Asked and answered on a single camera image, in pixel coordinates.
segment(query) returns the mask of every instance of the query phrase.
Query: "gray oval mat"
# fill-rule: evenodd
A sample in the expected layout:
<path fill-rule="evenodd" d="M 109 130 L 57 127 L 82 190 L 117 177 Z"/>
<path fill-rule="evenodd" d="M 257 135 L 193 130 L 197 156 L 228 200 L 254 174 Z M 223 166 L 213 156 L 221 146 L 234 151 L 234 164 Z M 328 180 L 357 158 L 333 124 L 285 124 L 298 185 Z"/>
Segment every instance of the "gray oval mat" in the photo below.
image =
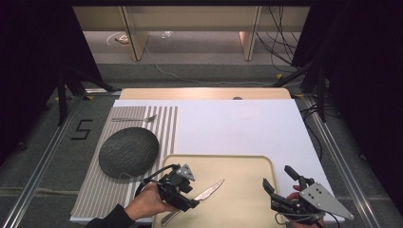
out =
<path fill-rule="evenodd" d="M 157 159 L 157 137 L 141 127 L 129 127 L 111 135 L 101 147 L 99 164 L 114 179 L 130 179 L 147 171 Z"/>

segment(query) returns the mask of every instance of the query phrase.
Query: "hand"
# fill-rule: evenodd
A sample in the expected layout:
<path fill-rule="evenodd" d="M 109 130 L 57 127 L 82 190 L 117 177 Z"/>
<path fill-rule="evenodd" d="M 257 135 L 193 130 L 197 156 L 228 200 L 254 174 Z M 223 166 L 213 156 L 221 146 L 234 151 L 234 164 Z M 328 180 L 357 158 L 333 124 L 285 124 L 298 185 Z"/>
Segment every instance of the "hand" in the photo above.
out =
<path fill-rule="evenodd" d="M 295 200 L 295 199 L 298 199 L 298 198 L 299 198 L 299 191 L 301 190 L 300 187 L 299 187 L 298 185 L 293 185 L 293 188 L 294 188 L 295 190 L 297 190 L 298 192 L 295 192 L 295 193 L 290 194 L 290 195 L 287 197 L 288 200 Z M 325 226 L 324 226 L 324 222 L 323 222 L 323 218 L 321 218 L 318 222 L 320 223 L 320 225 L 321 225 L 322 227 L 325 227 Z M 297 223 L 297 222 L 293 222 L 293 227 L 294 227 L 294 228 L 317 228 L 317 226 L 316 226 L 315 224 L 309 226 L 309 225 L 303 225 L 303 224 L 300 224 L 300 223 Z"/>
<path fill-rule="evenodd" d="M 161 200 L 155 182 L 146 185 L 142 193 L 125 208 L 125 212 L 132 220 L 152 217 L 166 211 L 174 212 L 178 209 Z"/>

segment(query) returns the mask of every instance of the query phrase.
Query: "striped mat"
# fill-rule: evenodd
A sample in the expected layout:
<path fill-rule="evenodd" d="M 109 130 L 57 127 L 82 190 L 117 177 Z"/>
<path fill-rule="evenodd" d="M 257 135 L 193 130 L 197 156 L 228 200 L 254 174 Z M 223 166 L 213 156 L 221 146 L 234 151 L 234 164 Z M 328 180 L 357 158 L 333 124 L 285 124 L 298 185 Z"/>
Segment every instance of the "striped mat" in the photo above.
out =
<path fill-rule="evenodd" d="M 158 114 L 152 123 L 112 122 L 112 118 L 144 118 Z M 80 193 L 71 215 L 75 218 L 104 218 L 117 203 L 127 206 L 134 198 L 139 182 L 114 180 L 100 168 L 98 155 L 104 142 L 115 132 L 128 127 L 143 127 L 153 132 L 160 142 L 160 156 L 152 168 L 138 178 L 147 178 L 162 168 L 163 158 L 174 153 L 178 108 L 176 106 L 116 106 L 112 107 L 106 120 L 94 157 L 86 173 Z"/>

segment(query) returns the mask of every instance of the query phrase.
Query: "floor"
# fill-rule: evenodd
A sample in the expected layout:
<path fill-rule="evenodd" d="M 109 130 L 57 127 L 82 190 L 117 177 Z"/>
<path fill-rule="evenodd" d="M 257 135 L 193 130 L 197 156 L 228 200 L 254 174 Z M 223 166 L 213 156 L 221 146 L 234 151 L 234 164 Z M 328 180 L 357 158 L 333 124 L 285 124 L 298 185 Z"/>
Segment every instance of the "floor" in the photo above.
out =
<path fill-rule="evenodd" d="M 278 77 L 288 75 L 286 71 L 295 70 L 273 56 L 259 40 L 255 43 L 253 59 L 245 61 L 236 32 L 174 31 L 167 38 L 162 37 L 163 31 L 152 32 L 144 56 L 138 62 L 132 61 L 124 35 L 119 31 L 85 32 L 105 82 L 116 87 L 269 86 Z M 275 32 L 261 32 L 259 35 L 269 48 L 273 47 L 269 35 L 274 38 Z M 296 38 L 291 33 L 284 36 L 290 48 L 281 44 L 275 44 L 274 48 L 281 58 L 290 60 L 288 55 L 292 57 L 290 49 L 297 44 L 298 34 L 294 34 Z M 291 94 L 299 95 L 301 80 L 296 79 L 286 86 Z M 84 85 L 96 87 L 89 83 Z M 42 162 L 44 172 L 36 182 L 34 194 L 28 197 L 29 203 L 20 211 L 22 216 L 18 217 L 16 224 L 18 227 L 83 227 L 69 221 L 69 211 L 85 177 L 107 111 L 118 99 L 118 94 L 91 95 L 68 101 L 69 124 L 63 129 L 57 126 L 56 94 L 49 98 L 48 111 L 43 113 L 26 140 L 28 149 L 16 151 L 0 167 L 0 221 L 9 217 L 11 209 L 27 190 L 37 164 Z M 295 101 L 300 110 L 306 109 L 315 102 L 315 93 L 305 94 Z M 322 154 L 322 166 L 336 198 L 355 215 L 355 220 L 347 220 L 340 227 L 403 227 L 403 218 L 370 165 L 359 157 L 359 147 L 329 97 L 326 104 L 329 107 L 326 124 L 319 122 L 315 114 L 308 117 L 306 123 L 318 155 Z M 72 142 L 71 138 L 83 136 L 76 127 L 84 119 L 91 119 L 91 122 L 83 123 L 91 129 L 87 139 Z M 61 139 L 54 139 L 58 131 Z M 326 140 L 326 134 L 330 134 L 333 140 Z M 41 160 L 47 153 L 49 161 Z M 341 166 L 336 161 L 340 156 L 345 160 Z M 350 170 L 348 174 L 343 173 L 346 168 L 343 164 Z M 354 180 L 353 189 L 348 187 L 351 186 L 349 178 Z M 370 206 L 362 209 L 359 206 L 362 202 Z"/>

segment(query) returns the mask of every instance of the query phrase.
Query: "table surface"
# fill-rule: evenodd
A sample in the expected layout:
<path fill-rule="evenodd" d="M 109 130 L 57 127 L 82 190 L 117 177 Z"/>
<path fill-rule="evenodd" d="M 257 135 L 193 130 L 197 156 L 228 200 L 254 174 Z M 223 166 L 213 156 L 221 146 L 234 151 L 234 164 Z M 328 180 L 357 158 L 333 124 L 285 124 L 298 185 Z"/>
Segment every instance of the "table surface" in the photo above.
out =
<path fill-rule="evenodd" d="M 234 97 L 248 100 L 232 101 Z M 274 164 L 281 195 L 293 192 L 291 186 L 296 184 L 283 171 L 285 164 L 332 192 L 297 105 L 285 88 L 125 89 L 114 108 L 131 106 L 177 107 L 175 154 L 266 156 Z"/>

